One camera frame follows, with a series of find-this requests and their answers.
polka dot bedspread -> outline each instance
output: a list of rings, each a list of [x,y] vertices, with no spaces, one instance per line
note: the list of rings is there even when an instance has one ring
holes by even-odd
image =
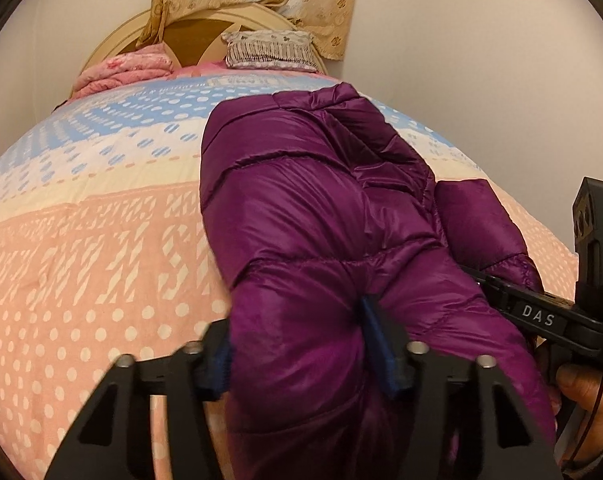
[[[151,359],[230,307],[199,211],[201,136],[220,101],[332,86],[325,76],[218,70],[153,80],[58,109],[0,158],[0,444],[41,480],[121,353]],[[438,179],[486,178],[432,130],[374,103]],[[502,189],[550,292],[571,297],[576,258]],[[163,400],[153,455],[168,480]],[[208,421],[227,479],[223,405]]]

folded pink blanket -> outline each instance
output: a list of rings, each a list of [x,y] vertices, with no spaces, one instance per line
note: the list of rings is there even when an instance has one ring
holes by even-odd
[[[84,70],[75,81],[71,100],[111,88],[170,75],[181,68],[164,44],[120,54]]]

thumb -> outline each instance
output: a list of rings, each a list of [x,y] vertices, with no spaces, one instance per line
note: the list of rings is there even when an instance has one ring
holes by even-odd
[[[557,371],[557,385],[568,399],[592,412],[601,385],[601,372],[579,365],[563,365]]]

hand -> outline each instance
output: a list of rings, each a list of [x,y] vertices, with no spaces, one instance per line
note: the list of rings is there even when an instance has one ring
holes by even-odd
[[[601,372],[593,368],[578,365],[563,365],[557,372],[557,384],[561,393],[568,397],[568,399],[574,400],[581,408],[588,412],[588,416],[585,417],[579,429],[577,438],[568,447],[563,460],[569,460],[572,457],[575,447],[584,433],[590,413],[592,413],[597,400],[600,383]],[[601,398],[599,409],[595,415],[595,421],[588,432],[584,445],[575,457],[575,463],[586,465],[597,459],[601,453],[603,453],[603,397]]]

purple puffer jacket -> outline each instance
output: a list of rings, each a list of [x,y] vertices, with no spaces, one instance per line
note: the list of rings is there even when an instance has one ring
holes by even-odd
[[[486,181],[435,184],[347,84],[224,102],[202,153],[204,226],[232,294],[237,480],[390,478],[410,414],[365,366],[364,294],[438,351],[495,356],[553,441],[526,340],[456,264],[541,288]]]

